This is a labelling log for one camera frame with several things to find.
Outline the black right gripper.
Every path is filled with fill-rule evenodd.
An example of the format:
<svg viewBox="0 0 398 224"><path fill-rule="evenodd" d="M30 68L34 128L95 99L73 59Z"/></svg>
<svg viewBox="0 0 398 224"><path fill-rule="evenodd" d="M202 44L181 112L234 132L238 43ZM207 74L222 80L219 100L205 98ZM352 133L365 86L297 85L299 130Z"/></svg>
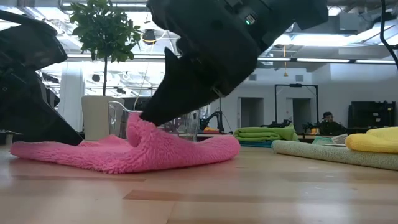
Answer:
<svg viewBox="0 0 398 224"><path fill-rule="evenodd" d="M164 50L165 75L140 118L160 126L234 90L256 67L259 48L225 0L147 0L153 21L180 36Z"/></svg>

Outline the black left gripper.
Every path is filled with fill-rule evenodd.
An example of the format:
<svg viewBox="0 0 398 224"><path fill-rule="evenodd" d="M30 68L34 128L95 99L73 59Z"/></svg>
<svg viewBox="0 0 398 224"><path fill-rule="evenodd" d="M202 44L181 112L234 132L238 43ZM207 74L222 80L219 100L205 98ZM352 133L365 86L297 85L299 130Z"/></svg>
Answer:
<svg viewBox="0 0 398 224"><path fill-rule="evenodd" d="M50 90L35 70L0 68L0 129L24 141L55 141L76 146L82 137L47 101Z"/></svg>

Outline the pink microfiber towel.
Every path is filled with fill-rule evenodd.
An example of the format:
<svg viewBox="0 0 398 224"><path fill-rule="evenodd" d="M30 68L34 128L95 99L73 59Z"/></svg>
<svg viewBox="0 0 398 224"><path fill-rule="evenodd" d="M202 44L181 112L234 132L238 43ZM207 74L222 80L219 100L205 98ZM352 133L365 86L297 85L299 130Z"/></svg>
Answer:
<svg viewBox="0 0 398 224"><path fill-rule="evenodd" d="M240 148L231 135L193 142L130 114L125 139L110 135L99 141L82 141L77 146L52 141L15 142L10 153L22 159L129 174L228 161L239 154Z"/></svg>

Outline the blue microfiber towel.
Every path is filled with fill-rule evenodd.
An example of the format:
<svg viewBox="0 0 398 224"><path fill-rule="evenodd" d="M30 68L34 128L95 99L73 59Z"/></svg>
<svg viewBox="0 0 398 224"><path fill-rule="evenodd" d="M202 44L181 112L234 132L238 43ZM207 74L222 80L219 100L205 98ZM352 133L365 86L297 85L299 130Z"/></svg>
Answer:
<svg viewBox="0 0 398 224"><path fill-rule="evenodd" d="M239 141L239 143L244 147L271 148L273 141Z"/></svg>

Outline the bright green microfiber towel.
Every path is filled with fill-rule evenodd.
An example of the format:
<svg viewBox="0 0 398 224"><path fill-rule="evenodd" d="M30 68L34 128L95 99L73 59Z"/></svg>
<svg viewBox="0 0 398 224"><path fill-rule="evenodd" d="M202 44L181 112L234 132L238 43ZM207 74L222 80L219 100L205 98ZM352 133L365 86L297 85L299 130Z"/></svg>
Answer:
<svg viewBox="0 0 398 224"><path fill-rule="evenodd" d="M238 141L299 141L299 137L292 125L283 128L245 127L235 130L233 136Z"/></svg>

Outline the yellow microfiber towel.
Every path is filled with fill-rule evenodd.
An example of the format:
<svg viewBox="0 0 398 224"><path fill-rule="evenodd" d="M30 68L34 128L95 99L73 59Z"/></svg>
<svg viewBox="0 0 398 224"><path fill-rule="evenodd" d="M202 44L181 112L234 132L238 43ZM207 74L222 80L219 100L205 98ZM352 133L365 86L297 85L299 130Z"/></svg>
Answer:
<svg viewBox="0 0 398 224"><path fill-rule="evenodd" d="M370 129L366 133L350 134L347 148L361 152L398 154L398 127Z"/></svg>

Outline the white round column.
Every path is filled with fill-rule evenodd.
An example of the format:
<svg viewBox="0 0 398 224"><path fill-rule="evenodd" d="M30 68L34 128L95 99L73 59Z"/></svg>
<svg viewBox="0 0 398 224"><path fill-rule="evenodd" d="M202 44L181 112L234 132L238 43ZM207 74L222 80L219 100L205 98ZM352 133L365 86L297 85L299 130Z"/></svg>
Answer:
<svg viewBox="0 0 398 224"><path fill-rule="evenodd" d="M84 84L82 73L65 73L62 75L58 112L77 132L83 130L81 98L85 90Z"/></svg>

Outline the black ceiling lamp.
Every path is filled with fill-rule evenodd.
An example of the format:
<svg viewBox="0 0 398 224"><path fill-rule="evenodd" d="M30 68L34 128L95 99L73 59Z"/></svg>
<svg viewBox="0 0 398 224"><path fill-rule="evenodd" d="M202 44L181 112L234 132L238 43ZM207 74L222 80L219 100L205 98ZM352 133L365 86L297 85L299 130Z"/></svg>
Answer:
<svg viewBox="0 0 398 224"><path fill-rule="evenodd" d="M141 37L142 41L147 45L154 45L156 43L156 36L154 29L146 29Z"/></svg>

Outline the white planter pot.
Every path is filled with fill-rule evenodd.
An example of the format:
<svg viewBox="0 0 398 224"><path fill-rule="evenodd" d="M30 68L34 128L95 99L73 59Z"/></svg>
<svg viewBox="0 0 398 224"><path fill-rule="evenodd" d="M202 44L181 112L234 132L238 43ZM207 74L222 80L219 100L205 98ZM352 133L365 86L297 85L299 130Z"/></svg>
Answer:
<svg viewBox="0 0 398 224"><path fill-rule="evenodd" d="M81 99L83 111L83 129L86 141L97 141L109 135L109 105L110 101L124 100L112 96L83 96Z"/></svg>

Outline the clear plastic bin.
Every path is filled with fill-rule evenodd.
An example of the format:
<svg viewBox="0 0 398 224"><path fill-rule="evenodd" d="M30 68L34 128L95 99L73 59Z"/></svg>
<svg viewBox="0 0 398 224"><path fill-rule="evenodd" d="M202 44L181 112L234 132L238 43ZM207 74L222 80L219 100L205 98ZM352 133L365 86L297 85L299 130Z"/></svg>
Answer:
<svg viewBox="0 0 398 224"><path fill-rule="evenodd" d="M127 139L126 128L130 113L141 114L141 111L129 110L118 101L110 101L108 103L109 134ZM200 112L195 110L182 115L160 125L159 129L190 141L196 141L200 130Z"/></svg>

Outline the green leafy tree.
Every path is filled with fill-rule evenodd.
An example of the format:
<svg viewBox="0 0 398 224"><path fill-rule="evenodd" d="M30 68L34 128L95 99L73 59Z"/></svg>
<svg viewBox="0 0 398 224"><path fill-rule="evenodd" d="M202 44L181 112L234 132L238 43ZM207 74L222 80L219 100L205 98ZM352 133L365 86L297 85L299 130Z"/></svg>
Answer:
<svg viewBox="0 0 398 224"><path fill-rule="evenodd" d="M132 49L141 40L140 26L111 0L86 0L71 4L70 22L77 24L73 35L81 42L80 50L89 52L92 61L104 60L103 95L106 94L108 63L133 60Z"/></svg>

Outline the person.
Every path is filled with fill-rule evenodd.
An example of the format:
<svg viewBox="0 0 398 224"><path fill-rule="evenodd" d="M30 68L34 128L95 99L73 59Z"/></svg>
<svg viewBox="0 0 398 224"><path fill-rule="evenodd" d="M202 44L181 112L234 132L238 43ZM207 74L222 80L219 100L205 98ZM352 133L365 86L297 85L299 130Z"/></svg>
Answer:
<svg viewBox="0 0 398 224"><path fill-rule="evenodd" d="M324 112L322 122L319 124L320 134L328 136L338 136L346 134L347 130L340 123L333 120L332 112Z"/></svg>

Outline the pale green waffle towel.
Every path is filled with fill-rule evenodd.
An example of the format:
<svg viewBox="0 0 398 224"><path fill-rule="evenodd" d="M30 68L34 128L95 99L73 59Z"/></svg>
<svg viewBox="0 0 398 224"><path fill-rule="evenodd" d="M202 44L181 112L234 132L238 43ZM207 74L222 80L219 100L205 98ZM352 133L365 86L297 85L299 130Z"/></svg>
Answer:
<svg viewBox="0 0 398 224"><path fill-rule="evenodd" d="M288 156L398 171L398 154L354 151L346 145L335 147L304 142L274 141L272 150L277 154Z"/></svg>

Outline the black cabinet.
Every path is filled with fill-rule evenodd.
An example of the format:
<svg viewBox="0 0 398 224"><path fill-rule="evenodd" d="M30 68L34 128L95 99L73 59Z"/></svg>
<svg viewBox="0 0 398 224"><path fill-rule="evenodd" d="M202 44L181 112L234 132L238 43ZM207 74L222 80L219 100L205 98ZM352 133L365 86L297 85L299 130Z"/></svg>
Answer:
<svg viewBox="0 0 398 224"><path fill-rule="evenodd" d="M395 101L352 101L348 108L348 127L384 128L394 126L395 110Z"/></svg>

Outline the black gantry frame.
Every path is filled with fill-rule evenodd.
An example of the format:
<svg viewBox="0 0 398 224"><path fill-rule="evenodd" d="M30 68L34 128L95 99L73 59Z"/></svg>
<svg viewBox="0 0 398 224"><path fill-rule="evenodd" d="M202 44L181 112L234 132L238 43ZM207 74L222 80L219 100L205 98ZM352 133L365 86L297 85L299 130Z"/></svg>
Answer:
<svg viewBox="0 0 398 224"><path fill-rule="evenodd" d="M318 99L318 85L305 85L301 83L291 83L291 84L275 84L274 85L274 121L278 121L278 108L277 108L277 87L278 86L287 86L289 88L307 88L313 87L315 89L315 92L313 95L315 95L315 109L316 109L316 118L315 118L315 123L320 122L320 116L319 116L319 99Z"/></svg>

